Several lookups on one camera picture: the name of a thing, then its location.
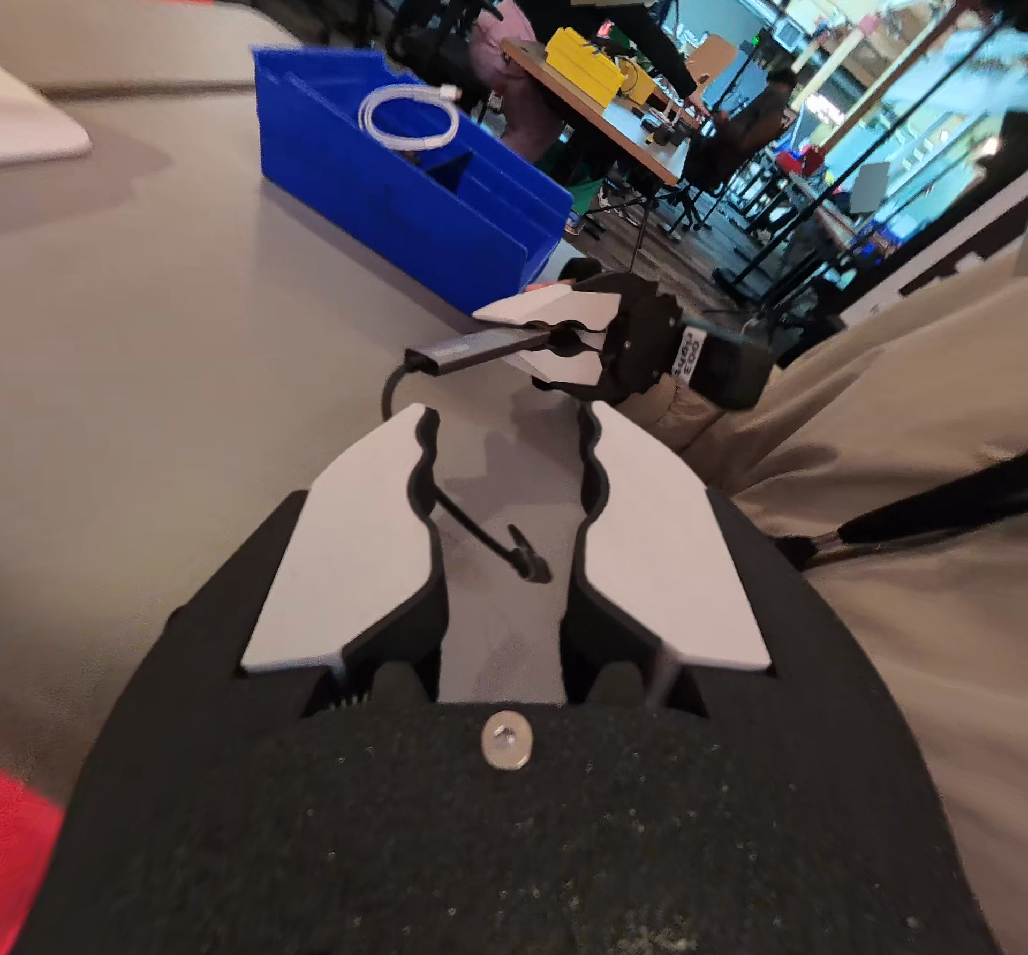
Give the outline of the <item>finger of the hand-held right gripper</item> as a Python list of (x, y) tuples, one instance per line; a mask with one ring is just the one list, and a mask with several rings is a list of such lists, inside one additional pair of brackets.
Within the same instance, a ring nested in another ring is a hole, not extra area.
[(523, 348), (512, 354), (512, 366), (548, 387), (596, 387), (605, 370), (599, 350), (583, 345), (578, 336), (571, 347), (546, 341)]
[(471, 318), (496, 327), (608, 327), (621, 311), (617, 291), (583, 291), (567, 282), (548, 282), (494, 300)]

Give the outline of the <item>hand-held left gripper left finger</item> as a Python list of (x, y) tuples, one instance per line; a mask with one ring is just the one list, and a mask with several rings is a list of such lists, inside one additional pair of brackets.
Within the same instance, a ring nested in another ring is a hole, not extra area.
[(439, 414), (413, 403), (315, 478), (240, 668), (358, 674), (418, 663), (448, 626), (432, 523)]

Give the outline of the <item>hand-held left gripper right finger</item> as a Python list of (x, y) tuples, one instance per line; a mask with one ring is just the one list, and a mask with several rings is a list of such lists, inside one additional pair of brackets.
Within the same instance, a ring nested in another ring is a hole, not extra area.
[(647, 704), (683, 699), (694, 668), (774, 661), (701, 478), (603, 402), (578, 411), (583, 519), (558, 654), (567, 702), (628, 663)]

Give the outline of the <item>grey usb hub with cable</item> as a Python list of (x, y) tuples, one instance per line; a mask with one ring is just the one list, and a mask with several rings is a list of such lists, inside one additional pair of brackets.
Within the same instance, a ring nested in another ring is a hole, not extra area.
[[(553, 331), (553, 327), (491, 327), (454, 339), (406, 348), (402, 363), (388, 375), (381, 389), (382, 421), (391, 419), (393, 396), (406, 377), (422, 373), (439, 379), (512, 354), (542, 350)], [(434, 501), (521, 579), (539, 585), (551, 583), (548, 562), (518, 526), (507, 526), (512, 539), (512, 546), (507, 547), (475, 523), (439, 485), (434, 485)]]

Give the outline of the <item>blue plastic bin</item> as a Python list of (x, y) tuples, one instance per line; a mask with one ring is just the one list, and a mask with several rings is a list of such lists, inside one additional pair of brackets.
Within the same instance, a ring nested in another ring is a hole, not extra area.
[(466, 114), (446, 146), (397, 153), (359, 124), (374, 90), (422, 85), (382, 53), (253, 48), (263, 176), (429, 291), (473, 313), (532, 284), (573, 195)]

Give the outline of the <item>grey desk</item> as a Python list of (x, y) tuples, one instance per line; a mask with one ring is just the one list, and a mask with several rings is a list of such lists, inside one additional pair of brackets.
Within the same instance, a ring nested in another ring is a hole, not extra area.
[(253, 92), (71, 103), (2, 172), (2, 770), (66, 805), (165, 619), (477, 325), (283, 194)]

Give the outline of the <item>wooden work table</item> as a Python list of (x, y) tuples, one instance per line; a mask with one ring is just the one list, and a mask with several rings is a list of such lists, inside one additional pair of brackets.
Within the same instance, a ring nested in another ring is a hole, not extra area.
[(678, 183), (683, 174), (688, 144), (662, 146), (651, 140), (651, 133), (644, 130), (644, 119), (637, 114), (640, 110), (639, 105), (624, 96), (615, 96), (607, 106), (601, 106), (575, 82), (553, 69), (544, 58), (544, 46), (535, 41), (507, 37), (500, 48), (509, 62), (519, 66), (567, 106), (569, 121), (585, 121), (662, 183), (669, 186)]

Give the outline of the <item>person's beige clothing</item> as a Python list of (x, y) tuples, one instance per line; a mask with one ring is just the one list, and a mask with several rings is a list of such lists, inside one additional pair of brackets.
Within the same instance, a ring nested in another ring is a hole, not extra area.
[[(834, 334), (722, 412), (669, 375), (626, 418), (768, 535), (841, 523), (1026, 451), (1019, 250)], [(1026, 953), (1026, 517), (807, 579), (902, 706), (1005, 953)]]

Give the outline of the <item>adjacent grey table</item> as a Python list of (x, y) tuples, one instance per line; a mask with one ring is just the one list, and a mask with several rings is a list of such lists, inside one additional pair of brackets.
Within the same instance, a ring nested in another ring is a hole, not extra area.
[(244, 5), (2, 0), (2, 69), (53, 99), (247, 92), (254, 48), (299, 44)]

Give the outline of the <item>white tray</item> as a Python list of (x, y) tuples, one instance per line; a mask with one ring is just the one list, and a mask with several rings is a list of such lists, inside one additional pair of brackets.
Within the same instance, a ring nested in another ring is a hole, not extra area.
[(2, 167), (78, 158), (93, 149), (85, 128), (34, 87), (2, 69)]

